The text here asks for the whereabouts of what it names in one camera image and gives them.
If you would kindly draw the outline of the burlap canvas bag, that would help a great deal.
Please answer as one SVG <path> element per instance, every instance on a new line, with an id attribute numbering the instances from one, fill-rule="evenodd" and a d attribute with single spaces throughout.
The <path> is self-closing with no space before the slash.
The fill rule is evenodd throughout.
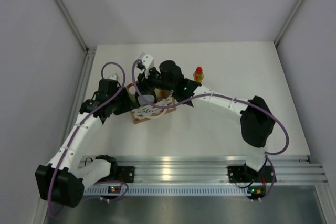
<path id="1" fill-rule="evenodd" d="M 127 91 L 131 86 L 134 85 L 133 84 L 127 85 Z M 170 92 L 160 89 L 155 89 L 154 92 L 157 100 L 157 105 L 170 106 L 175 104 L 175 100 Z M 152 107 L 150 105 L 140 106 L 137 98 L 135 102 L 133 102 L 132 100 L 131 102 L 135 106 L 135 109 L 130 111 L 130 115 L 134 124 L 139 124 L 141 122 L 145 122 L 151 119 L 158 119 L 164 116 L 165 114 L 171 113 L 176 110 L 176 108 L 160 109 Z"/>

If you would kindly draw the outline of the yellow oil bottle red cap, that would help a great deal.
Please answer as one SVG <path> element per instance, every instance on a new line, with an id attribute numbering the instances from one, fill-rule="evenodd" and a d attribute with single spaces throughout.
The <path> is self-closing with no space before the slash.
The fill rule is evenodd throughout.
<path id="1" fill-rule="evenodd" d="M 198 66 L 194 73 L 193 73 L 193 78 L 194 81 L 201 83 L 203 78 L 204 78 L 204 74 L 203 74 L 203 68 L 201 66 Z"/>

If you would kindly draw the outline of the cream pump lotion bottle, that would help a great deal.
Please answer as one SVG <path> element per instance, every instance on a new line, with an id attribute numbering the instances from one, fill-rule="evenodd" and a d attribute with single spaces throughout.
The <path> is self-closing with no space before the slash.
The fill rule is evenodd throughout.
<path id="1" fill-rule="evenodd" d="M 153 104 L 155 102 L 155 99 L 156 99 L 155 95 L 152 94 L 138 95 L 138 103 L 140 106 Z"/>

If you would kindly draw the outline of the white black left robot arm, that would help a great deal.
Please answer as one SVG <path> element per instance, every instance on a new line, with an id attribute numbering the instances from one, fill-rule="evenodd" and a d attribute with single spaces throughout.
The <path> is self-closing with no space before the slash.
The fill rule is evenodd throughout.
<path id="1" fill-rule="evenodd" d="M 106 119 L 131 110 L 126 88 L 117 80 L 101 79 L 92 99 L 80 108 L 76 122 L 65 142 L 48 162 L 35 171 L 41 199 L 75 208 L 85 189 L 96 182 L 120 179 L 118 163 L 114 157 L 98 155 L 85 167 L 79 164 L 95 133 Z"/>

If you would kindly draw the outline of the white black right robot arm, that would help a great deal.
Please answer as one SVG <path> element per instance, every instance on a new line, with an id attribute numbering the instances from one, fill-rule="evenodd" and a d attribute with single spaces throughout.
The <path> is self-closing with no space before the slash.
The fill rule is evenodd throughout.
<path id="1" fill-rule="evenodd" d="M 236 121 L 248 146 L 244 174 L 249 180 L 257 180 L 263 175 L 265 147 L 276 122 L 263 98 L 255 96 L 250 100 L 239 100 L 214 92 L 184 77 L 181 68 L 172 60 L 162 62 L 156 69 L 153 60 L 139 59 L 133 68 L 140 70 L 139 75 L 132 76 L 132 81 L 139 98 L 146 104 L 153 104 L 146 95 L 159 89 L 170 92 L 176 105 L 204 108 Z"/>

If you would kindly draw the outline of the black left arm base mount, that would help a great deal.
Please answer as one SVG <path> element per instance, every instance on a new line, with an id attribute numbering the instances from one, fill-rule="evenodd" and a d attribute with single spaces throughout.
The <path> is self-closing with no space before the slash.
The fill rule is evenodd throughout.
<path id="1" fill-rule="evenodd" d="M 119 166 L 117 170 L 117 180 L 125 183 L 134 183 L 135 167 Z"/>

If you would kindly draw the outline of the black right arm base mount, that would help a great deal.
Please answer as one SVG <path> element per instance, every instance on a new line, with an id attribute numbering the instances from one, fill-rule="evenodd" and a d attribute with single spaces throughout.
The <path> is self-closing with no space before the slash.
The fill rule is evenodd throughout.
<path id="1" fill-rule="evenodd" d="M 271 183 L 275 172 L 266 165 L 256 172 L 246 165 L 228 166 L 228 178 L 231 183 Z"/>

